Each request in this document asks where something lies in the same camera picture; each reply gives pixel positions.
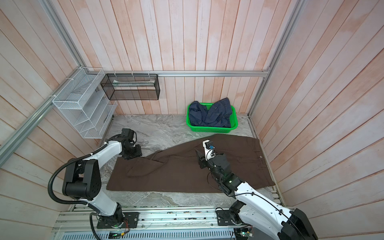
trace black mounting plate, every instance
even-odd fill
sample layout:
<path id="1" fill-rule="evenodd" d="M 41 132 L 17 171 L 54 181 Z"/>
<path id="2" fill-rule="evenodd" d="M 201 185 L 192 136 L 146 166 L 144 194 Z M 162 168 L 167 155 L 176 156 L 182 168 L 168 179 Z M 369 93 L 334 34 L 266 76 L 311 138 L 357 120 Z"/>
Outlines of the black mounting plate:
<path id="1" fill-rule="evenodd" d="M 129 228 L 137 228 L 137 221 L 139 219 L 139 213 L 138 212 L 123 212 L 125 219 L 128 220 Z M 108 224 L 106 225 L 102 218 L 100 218 L 101 221 L 97 223 L 96 228 L 97 229 L 106 229 L 111 228 Z"/>
<path id="2" fill-rule="evenodd" d="M 232 226 L 234 225 L 231 221 L 231 215 L 229 210 L 216 210 L 217 224 L 219 226 Z"/>

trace marble floor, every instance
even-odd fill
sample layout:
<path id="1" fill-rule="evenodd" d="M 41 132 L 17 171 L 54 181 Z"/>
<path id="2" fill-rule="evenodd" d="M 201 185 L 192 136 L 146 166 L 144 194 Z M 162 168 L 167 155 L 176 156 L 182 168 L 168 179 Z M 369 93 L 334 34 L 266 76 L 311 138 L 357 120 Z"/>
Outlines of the marble floor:
<path id="1" fill-rule="evenodd" d="M 107 138 L 121 133 L 122 128 L 131 128 L 137 133 L 143 156 L 158 150 L 213 135 L 211 132 L 192 132 L 185 123 L 185 115 L 116 115 L 107 133 Z M 248 118 L 239 114 L 238 127 L 229 134 L 253 137 Z M 103 191 L 122 206 L 216 206 L 230 207 L 235 201 L 224 193 L 180 193 L 180 192 L 127 192 L 108 191 L 106 185 L 116 163 L 117 156 L 101 168 Z M 273 200 L 272 187 L 258 192 Z"/>

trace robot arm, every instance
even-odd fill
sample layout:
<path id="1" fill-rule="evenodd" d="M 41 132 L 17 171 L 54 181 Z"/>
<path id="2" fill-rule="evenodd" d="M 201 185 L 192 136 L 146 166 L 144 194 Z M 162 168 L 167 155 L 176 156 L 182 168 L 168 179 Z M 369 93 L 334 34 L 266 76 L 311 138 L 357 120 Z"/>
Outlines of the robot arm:
<path id="1" fill-rule="evenodd" d="M 117 154 L 121 154 L 127 160 L 141 156 L 141 147 L 135 144 L 134 134 L 131 129 L 122 129 L 121 134 L 113 136 L 104 143 L 106 146 L 102 150 L 75 161 L 68 165 L 65 171 L 63 194 L 86 202 L 86 205 L 95 210 L 111 227 L 120 227 L 124 216 L 120 204 L 101 190 L 100 168 Z"/>
<path id="2" fill-rule="evenodd" d="M 237 199 L 229 210 L 233 224 L 249 224 L 275 240 L 318 239 L 302 211 L 293 212 L 271 201 L 241 180 L 231 172 L 225 154 L 215 152 L 212 141 L 204 141 L 203 147 L 204 155 L 196 151 L 200 168 L 208 167 L 219 188 Z"/>

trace black mesh basket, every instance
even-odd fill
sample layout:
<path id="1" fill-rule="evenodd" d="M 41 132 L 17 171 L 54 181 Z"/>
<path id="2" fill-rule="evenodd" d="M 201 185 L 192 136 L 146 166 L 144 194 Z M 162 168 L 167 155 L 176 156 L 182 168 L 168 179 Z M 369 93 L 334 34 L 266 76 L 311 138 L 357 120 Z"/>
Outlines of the black mesh basket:
<path id="1" fill-rule="evenodd" d="M 108 73 L 101 86 L 110 100 L 158 100 L 157 74 Z"/>

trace white wire shelf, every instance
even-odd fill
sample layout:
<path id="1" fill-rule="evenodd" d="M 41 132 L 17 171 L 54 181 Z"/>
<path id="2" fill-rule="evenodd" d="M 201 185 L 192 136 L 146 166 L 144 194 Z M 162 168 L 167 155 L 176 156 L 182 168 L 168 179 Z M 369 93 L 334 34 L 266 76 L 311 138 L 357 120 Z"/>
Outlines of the white wire shelf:
<path id="1" fill-rule="evenodd" d="M 111 103 L 103 90 L 96 91 L 103 77 L 103 70 L 87 74 L 82 68 L 53 99 L 53 104 L 83 138 L 102 138 L 104 126 L 117 106 L 117 101 Z"/>

